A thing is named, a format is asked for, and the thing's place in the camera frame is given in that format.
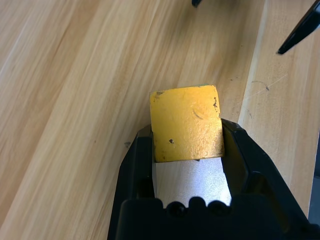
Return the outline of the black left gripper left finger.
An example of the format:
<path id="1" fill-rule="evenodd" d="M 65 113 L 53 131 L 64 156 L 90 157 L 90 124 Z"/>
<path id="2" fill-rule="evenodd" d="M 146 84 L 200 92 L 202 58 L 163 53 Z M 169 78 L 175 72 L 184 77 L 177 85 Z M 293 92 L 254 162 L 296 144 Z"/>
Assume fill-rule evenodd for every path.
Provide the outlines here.
<path id="1" fill-rule="evenodd" d="M 121 205 L 126 200 L 155 198 L 153 133 L 150 125 L 139 130 L 118 172 L 108 230 L 108 240 L 116 238 Z"/>

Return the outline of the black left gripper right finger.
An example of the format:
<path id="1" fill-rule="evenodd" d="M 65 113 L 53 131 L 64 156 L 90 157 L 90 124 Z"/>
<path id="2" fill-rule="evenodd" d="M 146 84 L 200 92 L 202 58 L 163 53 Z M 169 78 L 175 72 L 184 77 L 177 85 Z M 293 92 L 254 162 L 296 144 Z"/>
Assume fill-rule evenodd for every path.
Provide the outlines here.
<path id="1" fill-rule="evenodd" d="M 309 221 L 268 154 L 237 123 L 223 119 L 223 172 L 233 199 L 272 217 L 282 231 L 308 231 Z"/>

